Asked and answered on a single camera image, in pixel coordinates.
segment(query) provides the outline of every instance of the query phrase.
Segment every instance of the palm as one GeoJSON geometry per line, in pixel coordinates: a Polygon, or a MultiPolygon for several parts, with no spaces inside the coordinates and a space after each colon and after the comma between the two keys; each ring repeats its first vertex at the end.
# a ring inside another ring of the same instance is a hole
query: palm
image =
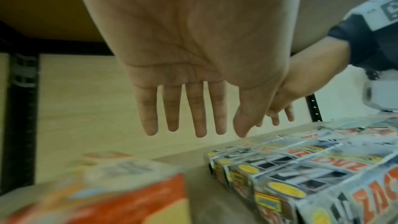
{"type": "Polygon", "coordinates": [[[223,80],[240,87],[235,129],[244,136],[262,120],[286,74],[296,0],[84,1],[136,88],[148,134],[158,129],[160,85],[170,130],[178,128],[186,85],[197,136],[206,134],[203,81],[209,82],[219,134],[226,130],[223,80]]]}

